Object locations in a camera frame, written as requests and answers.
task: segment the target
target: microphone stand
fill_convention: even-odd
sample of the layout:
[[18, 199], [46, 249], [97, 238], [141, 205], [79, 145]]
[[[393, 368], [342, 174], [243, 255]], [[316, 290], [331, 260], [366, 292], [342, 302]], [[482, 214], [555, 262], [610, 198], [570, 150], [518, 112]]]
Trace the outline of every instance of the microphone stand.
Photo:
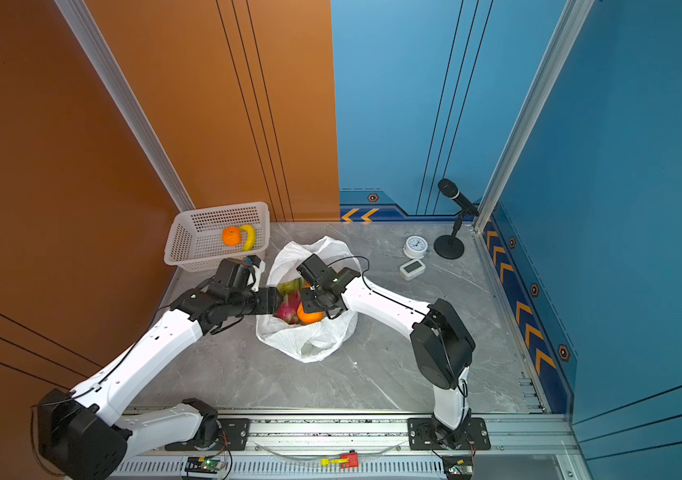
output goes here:
[[458, 218], [455, 219], [453, 224], [453, 233], [450, 235], [442, 235], [436, 239], [434, 242], [434, 251], [437, 255], [442, 258], [447, 258], [448, 260], [455, 260], [461, 258], [464, 254], [464, 243], [455, 236], [458, 235], [458, 231], [461, 229], [461, 225], [464, 222], [464, 216], [469, 215], [468, 209], [464, 208], [458, 213]]

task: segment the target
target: red plastic part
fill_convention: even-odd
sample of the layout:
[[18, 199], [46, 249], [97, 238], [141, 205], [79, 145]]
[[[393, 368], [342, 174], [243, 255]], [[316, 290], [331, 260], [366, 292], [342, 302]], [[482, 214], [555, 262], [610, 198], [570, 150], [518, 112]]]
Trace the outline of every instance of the red plastic part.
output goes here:
[[356, 453], [344, 453], [341, 458], [348, 458], [347, 463], [342, 463], [341, 468], [354, 468], [359, 466], [359, 458]]

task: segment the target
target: yellow chevron arrow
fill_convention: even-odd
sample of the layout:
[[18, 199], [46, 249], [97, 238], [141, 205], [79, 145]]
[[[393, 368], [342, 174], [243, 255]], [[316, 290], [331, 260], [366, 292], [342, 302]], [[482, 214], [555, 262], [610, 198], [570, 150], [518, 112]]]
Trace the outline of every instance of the yellow chevron arrow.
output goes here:
[[505, 264], [504, 262], [500, 263], [500, 283], [503, 285], [504, 283], [504, 270], [508, 270], [509, 272], [514, 272], [514, 269], [511, 268], [511, 265]]
[[538, 338], [541, 340], [544, 339], [544, 336], [541, 335], [540, 330], [538, 330], [535, 327], [532, 327], [529, 323], [525, 325], [525, 345], [530, 347], [530, 334], [533, 333], [533, 335], [536, 335]]
[[356, 213], [357, 213], [357, 210], [359, 210], [359, 208], [352, 208], [351, 210], [348, 211], [348, 213], [346, 213], [346, 215], [342, 216], [341, 218], [344, 219], [344, 220], [346, 220], [347, 222], [351, 223], [351, 222], [353, 222], [354, 220], [352, 220], [352, 219], [349, 218], [349, 217], [352, 216], [352, 215], [354, 215], [354, 214], [356, 214]]
[[525, 305], [522, 302], [517, 302], [517, 324], [520, 324], [520, 310], [524, 310], [528, 312], [529, 314], [533, 315], [533, 312], [530, 310], [530, 307]]
[[369, 212], [367, 212], [365, 215], [362, 216], [362, 219], [366, 222], [373, 222], [373, 220], [370, 220], [370, 216], [373, 215], [377, 211], [378, 211], [378, 208], [374, 208], [373, 210], [370, 210]]
[[493, 265], [498, 264], [498, 252], [505, 254], [506, 250], [504, 250], [504, 248], [502, 246], [494, 246], [493, 247]]
[[488, 232], [488, 250], [490, 249], [490, 237], [491, 236], [498, 236], [498, 232]]
[[541, 360], [544, 360], [546, 363], [551, 365], [551, 368], [553, 368], [553, 369], [557, 368], [554, 365], [554, 360], [552, 360], [550, 356], [548, 356], [546, 353], [543, 353], [542, 351], [536, 349], [535, 350], [535, 371], [538, 375], [540, 375], [540, 361]]

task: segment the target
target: robotic arm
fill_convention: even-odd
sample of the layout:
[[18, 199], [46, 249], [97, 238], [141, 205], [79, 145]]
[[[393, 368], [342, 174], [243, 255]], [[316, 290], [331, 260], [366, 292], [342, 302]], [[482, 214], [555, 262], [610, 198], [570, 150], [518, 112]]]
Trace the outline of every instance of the robotic arm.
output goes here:
[[[217, 410], [195, 398], [172, 408], [122, 416], [133, 398], [170, 360], [230, 317], [273, 314], [282, 302], [275, 287], [259, 289], [265, 264], [257, 256], [227, 259], [129, 349], [68, 393], [51, 390], [37, 405], [40, 454], [73, 480], [102, 480], [125, 458], [192, 438], [218, 437]], [[465, 388], [474, 340], [445, 300], [417, 302], [367, 281], [359, 272], [335, 272], [317, 255], [297, 267], [310, 285], [304, 310], [349, 309], [370, 315], [411, 339], [418, 368], [434, 385], [434, 430], [449, 448], [460, 448], [470, 418]]]

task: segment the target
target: banana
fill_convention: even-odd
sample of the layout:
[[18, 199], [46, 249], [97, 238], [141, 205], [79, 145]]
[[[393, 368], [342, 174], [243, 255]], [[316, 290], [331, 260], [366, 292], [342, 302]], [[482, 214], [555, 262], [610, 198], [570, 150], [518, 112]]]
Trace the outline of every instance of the banana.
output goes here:
[[252, 250], [253, 245], [256, 244], [256, 231], [250, 225], [240, 226], [240, 230], [247, 234], [247, 240], [245, 240], [245, 245], [242, 247], [243, 252]]

